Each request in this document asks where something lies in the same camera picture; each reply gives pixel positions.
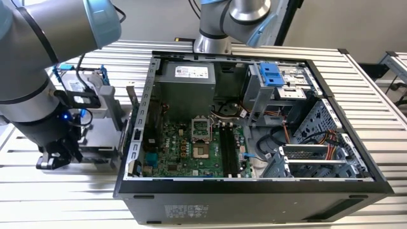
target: computer panel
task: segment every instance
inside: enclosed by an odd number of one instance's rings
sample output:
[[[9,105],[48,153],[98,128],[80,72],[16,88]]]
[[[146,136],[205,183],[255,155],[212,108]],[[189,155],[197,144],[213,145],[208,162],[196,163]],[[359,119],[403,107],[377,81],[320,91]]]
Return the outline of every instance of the computer panel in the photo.
[[[133,114],[114,194],[138,223],[333,221],[392,192],[309,60],[156,52]],[[224,198],[250,214],[218,218]]]

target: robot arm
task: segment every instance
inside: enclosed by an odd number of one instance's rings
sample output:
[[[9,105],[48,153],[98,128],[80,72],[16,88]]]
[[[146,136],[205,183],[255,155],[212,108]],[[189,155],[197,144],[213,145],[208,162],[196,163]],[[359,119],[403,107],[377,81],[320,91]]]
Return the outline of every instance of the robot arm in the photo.
[[[40,169],[81,160],[80,128],[44,68],[100,49],[120,34],[109,0],[48,0],[16,9],[0,1],[0,114],[38,145]]]
[[[271,0],[201,0],[200,36],[193,51],[229,54],[229,36],[259,47],[271,36],[276,16]]]

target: ram slot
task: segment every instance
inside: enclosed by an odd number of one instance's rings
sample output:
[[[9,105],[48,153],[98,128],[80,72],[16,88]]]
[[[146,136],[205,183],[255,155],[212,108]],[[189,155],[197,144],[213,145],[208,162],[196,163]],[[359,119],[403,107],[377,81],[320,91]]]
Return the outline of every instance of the ram slot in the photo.
[[[230,126],[221,126],[220,135],[220,152],[224,177],[237,177],[237,156],[234,151],[234,137]]]

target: motherboard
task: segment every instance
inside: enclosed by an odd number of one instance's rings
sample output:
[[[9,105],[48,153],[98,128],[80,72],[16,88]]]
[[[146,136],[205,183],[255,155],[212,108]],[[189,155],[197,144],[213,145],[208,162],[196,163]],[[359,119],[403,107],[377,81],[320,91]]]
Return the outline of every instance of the motherboard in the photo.
[[[165,122],[160,143],[157,152],[146,152],[144,177],[250,177],[241,126],[204,117]]]

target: slotted metal table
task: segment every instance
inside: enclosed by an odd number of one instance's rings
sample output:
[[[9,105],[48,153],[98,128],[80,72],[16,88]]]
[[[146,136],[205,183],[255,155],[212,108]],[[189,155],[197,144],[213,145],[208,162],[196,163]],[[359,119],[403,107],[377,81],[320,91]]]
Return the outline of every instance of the slotted metal table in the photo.
[[[188,42],[118,41],[89,54],[82,67],[108,69],[116,98],[129,104],[125,86],[142,92],[150,51],[190,52]],[[395,196],[333,223],[311,228],[407,228],[407,119],[348,54],[335,49],[234,44],[234,55],[311,59],[376,161]],[[77,58],[68,61],[77,63]],[[137,225],[124,203],[112,199],[114,174],[46,175],[34,169],[36,145],[9,126],[0,137],[0,228],[148,228]],[[303,224],[168,225],[154,228],[301,228]]]

